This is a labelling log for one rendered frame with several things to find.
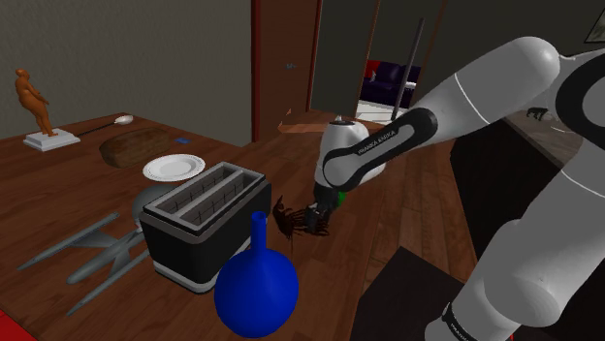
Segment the blue round vase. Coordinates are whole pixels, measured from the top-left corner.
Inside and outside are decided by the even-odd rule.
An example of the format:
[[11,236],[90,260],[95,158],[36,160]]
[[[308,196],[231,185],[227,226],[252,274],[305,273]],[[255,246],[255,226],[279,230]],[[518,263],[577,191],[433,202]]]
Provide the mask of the blue round vase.
[[250,218],[250,248],[231,257],[218,273],[214,304],[221,322],[233,333],[260,338],[290,318],[299,296],[291,261],[267,247],[267,215]]

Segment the black and silver toaster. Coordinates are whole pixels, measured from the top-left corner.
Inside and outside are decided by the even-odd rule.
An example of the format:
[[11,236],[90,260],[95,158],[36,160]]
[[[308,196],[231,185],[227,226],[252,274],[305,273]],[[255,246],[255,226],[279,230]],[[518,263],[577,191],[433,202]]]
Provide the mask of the black and silver toaster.
[[250,245],[256,211],[271,213],[271,184],[227,162],[149,202],[140,222],[155,270],[193,293],[211,290],[224,263]]

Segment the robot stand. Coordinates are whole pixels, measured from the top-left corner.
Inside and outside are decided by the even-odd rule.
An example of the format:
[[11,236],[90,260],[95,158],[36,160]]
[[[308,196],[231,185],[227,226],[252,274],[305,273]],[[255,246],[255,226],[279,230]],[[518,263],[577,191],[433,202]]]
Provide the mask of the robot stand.
[[[357,307],[350,341],[424,341],[462,282],[400,247]],[[548,327],[521,326],[508,341],[605,341],[605,261]]]

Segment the brown wooden door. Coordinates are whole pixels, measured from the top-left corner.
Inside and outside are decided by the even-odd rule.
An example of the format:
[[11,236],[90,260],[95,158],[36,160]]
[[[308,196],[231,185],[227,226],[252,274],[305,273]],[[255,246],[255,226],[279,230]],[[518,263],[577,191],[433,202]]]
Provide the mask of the brown wooden door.
[[309,110],[322,0],[252,0],[252,139]]

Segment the white plate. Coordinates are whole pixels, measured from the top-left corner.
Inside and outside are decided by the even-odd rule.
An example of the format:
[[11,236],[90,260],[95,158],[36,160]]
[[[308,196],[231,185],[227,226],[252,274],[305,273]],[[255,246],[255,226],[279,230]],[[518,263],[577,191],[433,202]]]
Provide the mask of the white plate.
[[170,154],[156,158],[143,167],[143,175],[153,181],[176,182],[202,172],[206,162],[195,155]]

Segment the dark blue sofa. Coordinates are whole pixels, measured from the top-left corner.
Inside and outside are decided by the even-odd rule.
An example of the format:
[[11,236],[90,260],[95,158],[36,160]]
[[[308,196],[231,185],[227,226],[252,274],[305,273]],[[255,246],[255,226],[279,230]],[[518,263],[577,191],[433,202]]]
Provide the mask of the dark blue sofa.
[[360,99],[393,106],[398,96],[406,66],[396,63],[368,60]]

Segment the black pole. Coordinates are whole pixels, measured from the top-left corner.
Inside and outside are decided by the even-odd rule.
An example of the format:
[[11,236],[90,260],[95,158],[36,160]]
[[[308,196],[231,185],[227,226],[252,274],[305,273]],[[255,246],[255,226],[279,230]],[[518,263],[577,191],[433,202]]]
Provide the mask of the black pole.
[[421,17],[419,19],[418,25],[417,25],[417,29],[415,32],[415,36],[414,36],[414,40],[413,40],[413,44],[411,46],[408,58],[407,58],[407,62],[405,64],[405,70],[403,73],[403,76],[401,78],[401,83],[400,83],[400,87],[398,90],[398,95],[396,97],[396,100],[394,102],[394,108],[392,110],[392,114],[391,114],[391,120],[395,121],[398,117],[398,111],[400,109],[400,102],[403,96],[403,93],[405,91],[406,85],[407,85],[407,80],[409,78],[409,74],[411,71],[411,68],[413,66],[413,61],[416,55],[416,51],[418,48],[418,45],[420,43],[421,40],[421,36],[422,36],[422,32],[423,32],[423,28],[424,28],[424,24],[425,24],[425,18]]

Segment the dark cabinet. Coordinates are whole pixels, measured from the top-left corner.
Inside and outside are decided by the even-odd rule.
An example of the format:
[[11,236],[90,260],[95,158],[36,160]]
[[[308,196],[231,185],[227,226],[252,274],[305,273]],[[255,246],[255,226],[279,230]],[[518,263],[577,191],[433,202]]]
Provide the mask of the dark cabinet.
[[522,217],[582,141],[562,123],[523,111],[456,139],[450,162],[477,257],[503,224]]

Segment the brown bread loaf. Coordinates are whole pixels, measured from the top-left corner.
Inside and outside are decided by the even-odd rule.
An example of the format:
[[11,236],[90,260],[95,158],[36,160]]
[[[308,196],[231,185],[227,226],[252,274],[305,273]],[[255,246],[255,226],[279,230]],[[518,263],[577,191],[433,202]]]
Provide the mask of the brown bread loaf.
[[166,152],[170,145],[171,140],[166,131],[159,128],[143,128],[104,141],[99,151],[106,164],[125,169]]

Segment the grey spaceship model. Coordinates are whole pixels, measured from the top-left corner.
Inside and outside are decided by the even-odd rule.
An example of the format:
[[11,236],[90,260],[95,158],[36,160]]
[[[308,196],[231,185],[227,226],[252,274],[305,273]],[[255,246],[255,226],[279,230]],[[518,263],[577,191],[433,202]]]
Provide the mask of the grey spaceship model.
[[48,247],[40,254],[20,265],[17,269],[23,270],[27,267],[37,264],[66,248],[101,248],[102,251],[92,259],[77,268],[66,280],[67,284],[77,284],[83,279],[86,279],[91,274],[95,273],[102,267],[111,264],[111,270],[108,278],[98,287],[90,291],[77,304],[75,304],[67,313],[67,316],[72,316],[76,311],[81,309],[85,304],[94,299],[125,273],[130,271],[134,266],[142,262],[149,256],[149,251],[145,249],[136,258],[132,259],[130,250],[144,241],[142,223],[140,214],[143,212],[143,207],[172,191],[175,188],[174,184],[157,184],[152,185],[142,190],[132,203],[132,219],[136,228],[120,238],[115,238],[101,231],[101,228],[114,221],[119,217],[117,212],[113,212],[105,218],[95,222],[73,235],[66,237],[64,240]]

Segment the brown wooden table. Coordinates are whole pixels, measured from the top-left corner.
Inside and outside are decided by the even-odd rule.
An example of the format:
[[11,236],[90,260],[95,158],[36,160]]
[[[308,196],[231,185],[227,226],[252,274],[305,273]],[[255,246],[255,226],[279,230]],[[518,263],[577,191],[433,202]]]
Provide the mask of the brown wooden table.
[[[109,117],[76,123],[78,144],[49,152],[21,138],[0,140],[0,309],[39,341],[243,341],[218,319],[211,294],[192,294],[159,275],[151,260],[138,263],[98,297],[100,270],[70,285],[67,277],[95,255],[68,248],[40,262],[32,258],[109,214],[107,234],[120,237],[134,223],[131,204],[148,185],[140,167],[104,163],[100,144],[119,128]],[[326,237],[286,240],[275,224],[268,245],[289,255],[298,272],[295,312],[267,341],[348,341],[367,286],[373,244],[405,175],[403,159],[350,193]]]

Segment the orange figure on white base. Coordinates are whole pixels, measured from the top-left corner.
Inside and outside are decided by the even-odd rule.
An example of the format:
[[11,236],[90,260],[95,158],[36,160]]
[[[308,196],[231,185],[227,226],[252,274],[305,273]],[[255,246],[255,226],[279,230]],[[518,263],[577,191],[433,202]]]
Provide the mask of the orange figure on white base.
[[27,135],[23,143],[39,151],[46,152],[80,142],[80,139],[72,133],[52,127],[48,116],[48,100],[29,82],[29,73],[25,69],[19,68],[16,69],[16,75],[15,85],[18,101],[34,115],[36,123],[41,130],[40,133]]

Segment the dark brown stringy thing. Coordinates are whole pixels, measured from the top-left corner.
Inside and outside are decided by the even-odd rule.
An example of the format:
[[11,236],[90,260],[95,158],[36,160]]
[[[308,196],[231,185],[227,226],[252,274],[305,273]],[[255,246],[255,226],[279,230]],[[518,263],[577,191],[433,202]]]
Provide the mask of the dark brown stringy thing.
[[306,232],[305,231],[305,208],[294,210],[284,205],[283,197],[280,196],[272,208],[272,216],[280,232],[291,243],[291,249],[294,249],[294,234],[308,233],[312,235],[326,236],[328,232]]

